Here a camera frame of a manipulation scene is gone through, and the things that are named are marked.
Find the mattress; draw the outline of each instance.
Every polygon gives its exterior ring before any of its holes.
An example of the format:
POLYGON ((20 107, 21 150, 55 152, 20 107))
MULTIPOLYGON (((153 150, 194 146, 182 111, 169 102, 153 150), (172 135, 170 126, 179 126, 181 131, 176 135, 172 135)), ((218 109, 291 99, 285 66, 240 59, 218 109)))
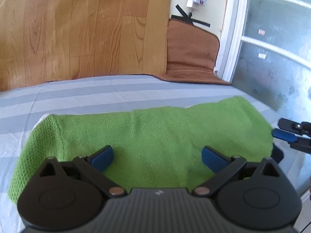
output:
MULTIPOLYGON (((7 196, 18 156, 32 128, 48 113, 90 114, 131 111, 150 107, 189 107, 217 102, 232 96, 248 100, 264 118, 276 126, 280 116, 246 93, 224 85, 172 83, 148 75, 116 75, 42 85, 0 93, 0 232, 16 233, 24 228, 7 196)), ((290 149, 275 140, 284 151, 280 166, 302 194, 311 174, 310 155, 290 149)))

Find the striped fabric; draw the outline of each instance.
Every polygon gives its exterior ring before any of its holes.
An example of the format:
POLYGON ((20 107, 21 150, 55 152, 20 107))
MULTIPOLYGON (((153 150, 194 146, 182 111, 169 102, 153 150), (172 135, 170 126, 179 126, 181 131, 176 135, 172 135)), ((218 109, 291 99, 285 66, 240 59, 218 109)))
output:
POLYGON ((43 85, 0 93, 0 232, 23 229, 7 197, 10 180, 27 137, 40 117, 130 111, 161 106, 189 107, 243 96, 273 124, 279 116, 232 86, 171 83, 147 75, 116 75, 43 85))

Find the sticker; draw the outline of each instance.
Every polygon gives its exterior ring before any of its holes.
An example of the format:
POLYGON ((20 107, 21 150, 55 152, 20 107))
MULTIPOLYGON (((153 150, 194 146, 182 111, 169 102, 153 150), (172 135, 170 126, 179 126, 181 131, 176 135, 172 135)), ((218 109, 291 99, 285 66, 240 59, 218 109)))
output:
POLYGON ((264 60, 267 57, 267 54, 259 53, 258 57, 264 60))
POLYGON ((258 31, 258 34, 260 34, 260 35, 265 35, 265 31, 264 30, 262 30, 262 29, 259 29, 259 31, 258 31))

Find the blue gripper pad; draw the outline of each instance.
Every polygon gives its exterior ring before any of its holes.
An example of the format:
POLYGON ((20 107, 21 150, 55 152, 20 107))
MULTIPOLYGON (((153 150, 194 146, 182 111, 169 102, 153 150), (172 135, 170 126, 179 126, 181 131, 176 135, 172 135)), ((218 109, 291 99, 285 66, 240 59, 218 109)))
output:
POLYGON ((205 147, 202 149, 202 161, 214 173, 218 173, 227 166, 226 160, 205 147))
POLYGON ((272 131, 272 136, 284 140, 288 143, 294 143, 298 141, 298 138, 295 136, 295 134, 280 129, 274 129, 272 131))
POLYGON ((111 146, 99 152, 94 158, 90 159, 90 165, 100 172, 105 171, 114 160, 114 151, 111 146))

